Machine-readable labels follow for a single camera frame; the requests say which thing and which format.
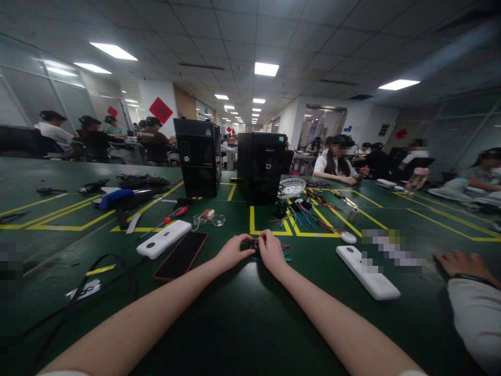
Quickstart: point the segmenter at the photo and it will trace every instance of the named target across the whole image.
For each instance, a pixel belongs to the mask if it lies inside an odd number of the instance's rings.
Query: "wristband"
[[[492,282],[488,281],[487,279],[484,279],[482,277],[472,276],[470,274],[456,273],[454,274],[454,277],[452,277],[451,279],[453,278],[469,279],[475,282],[483,283],[484,285],[494,287],[496,290],[498,289],[496,286],[492,284]]]

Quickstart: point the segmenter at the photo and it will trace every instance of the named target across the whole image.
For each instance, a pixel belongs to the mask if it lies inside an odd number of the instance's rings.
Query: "smartphone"
[[[206,232],[188,232],[153,274],[154,279],[172,281],[189,272],[209,236]]]

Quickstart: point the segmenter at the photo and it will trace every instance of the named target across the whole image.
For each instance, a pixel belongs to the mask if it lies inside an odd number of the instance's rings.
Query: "computer case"
[[[209,121],[174,119],[187,197],[216,197],[221,181],[221,132]]]
[[[284,155],[283,134],[238,134],[238,183],[249,205],[272,205],[277,201]]]

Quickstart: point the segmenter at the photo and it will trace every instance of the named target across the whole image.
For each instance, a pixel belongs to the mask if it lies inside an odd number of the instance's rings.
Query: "fluorescent light panel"
[[[76,74],[67,72],[67,71],[59,69],[59,68],[48,67],[47,70],[51,71],[51,72],[54,72],[54,73],[58,73],[58,74],[60,74],[62,76],[76,76]]]
[[[384,90],[400,90],[408,86],[419,84],[420,81],[412,81],[412,80],[396,80],[392,83],[380,86],[380,89]]]
[[[128,52],[122,50],[117,45],[114,45],[114,44],[104,44],[104,43],[92,43],[92,42],[89,42],[89,43],[92,44],[94,47],[97,47],[101,51],[106,52],[108,55],[113,56],[114,58],[121,58],[121,59],[124,59],[124,60],[135,60],[135,61],[137,61],[137,59],[135,57],[133,57]]]
[[[275,77],[279,67],[279,65],[256,62],[254,74]]]
[[[94,64],[86,64],[86,63],[73,63],[73,64],[81,66],[82,68],[85,68],[91,72],[112,74],[111,72],[108,72],[106,69],[100,68]]]

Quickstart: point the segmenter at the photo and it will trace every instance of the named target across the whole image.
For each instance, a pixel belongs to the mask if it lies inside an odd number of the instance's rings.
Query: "screwdriver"
[[[187,206],[180,207],[178,210],[176,210],[174,213],[172,213],[170,216],[166,217],[163,219],[162,222],[160,222],[157,226],[153,227],[151,230],[149,230],[147,233],[141,235],[138,239],[141,239],[151,233],[152,231],[158,229],[161,225],[169,224],[171,223],[174,219],[177,219],[178,217],[182,216],[188,211]]]

